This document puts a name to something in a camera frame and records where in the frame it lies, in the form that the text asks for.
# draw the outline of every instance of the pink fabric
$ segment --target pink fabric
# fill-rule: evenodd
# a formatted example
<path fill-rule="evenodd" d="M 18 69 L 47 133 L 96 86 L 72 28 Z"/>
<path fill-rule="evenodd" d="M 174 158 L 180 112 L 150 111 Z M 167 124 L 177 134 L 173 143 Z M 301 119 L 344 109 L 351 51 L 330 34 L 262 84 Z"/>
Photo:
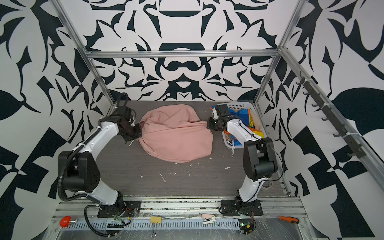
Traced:
<path fill-rule="evenodd" d="M 169 162 L 189 162 L 212 152 L 213 135 L 191 106 L 163 106 L 140 121 L 141 146 L 151 156 Z"/>

